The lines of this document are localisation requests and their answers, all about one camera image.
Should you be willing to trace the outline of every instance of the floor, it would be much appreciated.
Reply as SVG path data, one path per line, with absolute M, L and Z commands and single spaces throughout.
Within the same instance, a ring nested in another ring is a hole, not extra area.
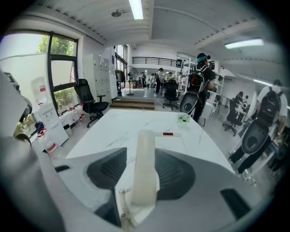
M 135 98 L 135 99 L 153 99 L 155 102 L 155 111 L 171 111 L 169 107 L 163 108 L 162 104 L 164 102 L 164 98 L 161 96 L 154 96 L 153 89 L 131 89 L 131 93 L 133 96 L 127 96 L 129 93 L 129 89 L 122 89 L 122 97 L 125 98 Z M 173 108 L 173 112 L 179 112 L 179 109 Z M 229 157 L 229 152 L 232 148 L 239 142 L 240 137 L 238 134 L 234 137 L 231 131 L 224 131 L 222 123 L 225 121 L 227 116 L 228 109 L 224 106 L 221 106 L 220 111 L 216 110 L 215 114 L 206 121 L 205 126 L 203 127 L 203 120 L 199 122 L 200 126 L 204 128 L 205 132 L 212 138 L 212 140 L 217 144 L 219 149 L 223 152 L 226 158 Z M 75 146 L 75 144 L 85 135 L 85 133 L 89 130 L 87 128 L 87 123 L 89 119 L 85 117 L 81 123 L 78 123 L 76 126 L 72 128 L 73 135 L 70 139 L 65 142 L 62 146 L 62 156 L 59 159 L 64 159 L 70 150 Z M 255 168 L 262 159 L 258 160 L 254 165 Z M 256 188 L 261 196 L 266 196 L 276 185 L 276 179 L 266 170 L 266 168 L 262 169 L 255 175 L 256 184 L 253 185 L 253 188 Z

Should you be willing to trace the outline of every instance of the black office chair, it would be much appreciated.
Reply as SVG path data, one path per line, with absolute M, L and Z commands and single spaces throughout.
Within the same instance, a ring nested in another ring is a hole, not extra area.
M 174 105 L 171 104 L 171 102 L 176 102 L 178 101 L 178 97 L 176 97 L 176 90 L 178 88 L 178 84 L 175 82 L 168 82 L 166 83 L 166 90 L 164 93 L 164 98 L 169 100 L 169 103 L 164 103 L 163 104 L 163 108 L 164 106 L 170 106 L 171 110 L 173 110 Z
M 81 102 L 83 103 L 82 110 L 88 114 L 92 114 L 90 116 L 91 121 L 87 125 L 88 128 L 93 121 L 103 117 L 104 114 L 102 111 L 108 107 L 109 103 L 102 102 L 102 97 L 105 95 L 98 96 L 100 98 L 100 102 L 95 102 L 86 79 L 78 79 L 76 82 L 77 85 L 74 87 L 74 89 L 81 99 Z
M 169 80 L 168 80 L 168 83 L 176 83 L 176 80 L 174 80 L 174 79 L 169 79 Z
M 230 122 L 230 124 L 225 124 L 223 123 L 222 125 L 225 127 L 225 131 L 227 131 L 228 129 L 231 129 L 234 132 L 234 136 L 236 136 L 237 130 L 234 128 L 236 125 L 241 126 L 243 123 L 236 119 L 236 101 L 233 98 L 232 100 L 230 100 L 230 112 L 227 116 L 227 120 Z

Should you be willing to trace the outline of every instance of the standing fan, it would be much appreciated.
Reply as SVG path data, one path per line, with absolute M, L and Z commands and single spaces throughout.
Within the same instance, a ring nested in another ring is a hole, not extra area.
M 134 68 L 133 66 L 127 66 L 127 71 L 129 71 L 127 74 L 129 76 L 129 93 L 127 93 L 127 95 L 132 96 L 134 95 L 134 93 L 131 93 L 131 82 L 137 79 L 138 72 L 137 69 Z

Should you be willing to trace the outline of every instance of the white cabinet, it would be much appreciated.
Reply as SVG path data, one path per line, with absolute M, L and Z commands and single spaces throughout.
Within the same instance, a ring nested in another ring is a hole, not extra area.
M 111 103 L 109 62 L 98 53 L 83 58 L 83 74 L 87 80 L 92 96 L 96 102 L 99 95 L 105 95 L 103 102 Z

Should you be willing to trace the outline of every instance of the white shelving unit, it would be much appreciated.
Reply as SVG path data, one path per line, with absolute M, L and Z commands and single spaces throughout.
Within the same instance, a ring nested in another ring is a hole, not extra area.
M 191 61 L 191 58 L 189 58 L 188 61 L 184 61 L 181 64 L 181 70 L 180 70 L 180 82 L 178 85 L 177 92 L 180 93 L 186 93 L 187 86 L 189 84 L 189 73 L 190 70 L 195 66 L 195 63 Z
M 215 74 L 216 74 L 216 77 L 217 78 L 214 80 L 214 85 L 217 88 L 217 91 L 216 92 L 208 91 L 210 93 L 210 97 L 208 99 L 208 102 L 211 103 L 211 104 L 214 104 L 215 106 L 217 106 L 217 103 L 218 102 L 215 101 L 215 99 L 216 99 L 216 96 L 221 96 L 222 95 L 222 88 L 223 88 L 223 84 L 224 84 L 225 77 L 223 75 L 220 75 L 217 72 L 215 72 Z M 220 76 L 222 77 L 222 80 L 221 81 L 218 81 L 218 78 Z

